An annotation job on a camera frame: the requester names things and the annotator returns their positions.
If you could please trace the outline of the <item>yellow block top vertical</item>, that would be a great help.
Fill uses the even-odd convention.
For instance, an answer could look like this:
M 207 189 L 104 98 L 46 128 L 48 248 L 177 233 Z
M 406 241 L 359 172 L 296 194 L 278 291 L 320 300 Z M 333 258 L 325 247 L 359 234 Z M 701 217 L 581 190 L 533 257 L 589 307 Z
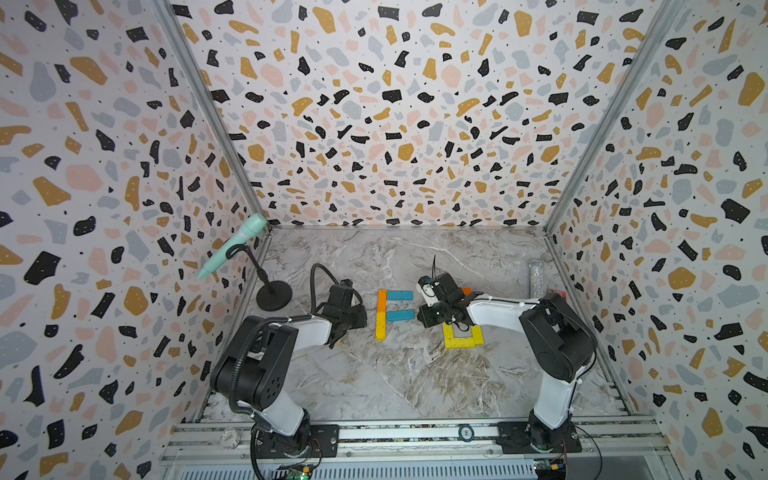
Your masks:
M 484 341 L 480 339 L 477 341 L 474 338 L 446 338 L 446 349 L 473 349 L 477 346 L 482 346 Z

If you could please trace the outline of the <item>yellow block bottom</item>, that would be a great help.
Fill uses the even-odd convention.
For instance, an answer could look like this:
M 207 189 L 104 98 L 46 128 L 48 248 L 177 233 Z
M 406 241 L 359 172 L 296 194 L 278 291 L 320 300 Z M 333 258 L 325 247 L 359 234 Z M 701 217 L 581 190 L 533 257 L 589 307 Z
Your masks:
M 376 313 L 376 324 L 375 324 L 375 339 L 377 341 L 384 341 L 386 339 L 386 313 L 385 312 L 377 312 Z

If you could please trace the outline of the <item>orange block vertical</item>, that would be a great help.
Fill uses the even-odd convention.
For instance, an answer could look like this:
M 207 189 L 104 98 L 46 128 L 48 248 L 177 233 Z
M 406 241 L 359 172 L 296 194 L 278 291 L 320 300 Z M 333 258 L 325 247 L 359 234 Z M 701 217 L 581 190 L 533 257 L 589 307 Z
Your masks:
M 386 312 L 386 303 L 387 303 L 387 291 L 384 289 L 379 290 L 377 295 L 377 312 L 378 313 Z

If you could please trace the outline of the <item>teal block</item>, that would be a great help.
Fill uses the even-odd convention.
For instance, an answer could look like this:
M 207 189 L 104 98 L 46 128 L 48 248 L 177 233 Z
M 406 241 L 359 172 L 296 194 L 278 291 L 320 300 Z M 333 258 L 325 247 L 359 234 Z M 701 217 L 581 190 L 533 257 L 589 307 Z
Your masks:
M 386 297 L 388 301 L 410 302 L 414 300 L 414 292 L 409 290 L 388 290 Z
M 387 322 L 410 321 L 414 320 L 415 318 L 416 314 L 413 310 L 398 310 L 389 311 L 386 313 Z

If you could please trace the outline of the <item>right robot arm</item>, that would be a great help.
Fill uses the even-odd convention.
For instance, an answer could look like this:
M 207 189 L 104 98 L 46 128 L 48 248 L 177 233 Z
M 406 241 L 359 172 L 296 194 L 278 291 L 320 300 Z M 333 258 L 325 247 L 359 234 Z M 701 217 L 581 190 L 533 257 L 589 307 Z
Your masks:
M 417 290 L 425 301 L 417 319 L 426 328 L 461 324 L 525 335 L 543 371 L 539 395 L 529 415 L 528 436 L 540 451 L 560 445 L 570 435 L 577 381 L 597 359 L 595 336 L 566 299 L 557 292 L 526 300 L 465 292 L 448 273 L 421 277 Z

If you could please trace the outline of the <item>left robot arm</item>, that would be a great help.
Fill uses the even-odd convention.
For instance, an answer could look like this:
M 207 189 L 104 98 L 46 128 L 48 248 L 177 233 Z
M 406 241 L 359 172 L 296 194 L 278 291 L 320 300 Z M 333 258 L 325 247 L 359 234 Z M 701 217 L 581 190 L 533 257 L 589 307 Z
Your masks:
M 309 417 L 283 390 L 292 357 L 311 347 L 332 348 L 348 331 L 366 326 L 362 297 L 348 279 L 331 285 L 317 313 L 250 316 L 211 371 L 210 388 L 226 398 L 232 412 L 251 417 L 269 433 L 293 437 Z

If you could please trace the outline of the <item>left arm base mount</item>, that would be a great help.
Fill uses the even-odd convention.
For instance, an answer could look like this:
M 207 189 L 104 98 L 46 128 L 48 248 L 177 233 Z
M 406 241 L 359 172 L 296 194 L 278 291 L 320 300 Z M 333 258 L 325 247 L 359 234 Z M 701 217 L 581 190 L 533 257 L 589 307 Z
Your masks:
M 252 430 L 251 456 L 255 459 L 289 461 L 300 458 L 334 458 L 340 440 L 338 424 L 305 423 L 291 436 L 266 432 L 257 425 Z

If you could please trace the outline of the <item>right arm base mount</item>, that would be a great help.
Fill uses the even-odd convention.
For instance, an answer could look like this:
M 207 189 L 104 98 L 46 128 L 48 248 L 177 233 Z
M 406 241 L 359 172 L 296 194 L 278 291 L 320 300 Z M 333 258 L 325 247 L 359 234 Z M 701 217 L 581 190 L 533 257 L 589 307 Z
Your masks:
M 571 420 L 566 420 L 554 430 L 536 418 L 532 422 L 500 422 L 497 427 L 495 442 L 504 454 L 569 454 L 582 451 Z

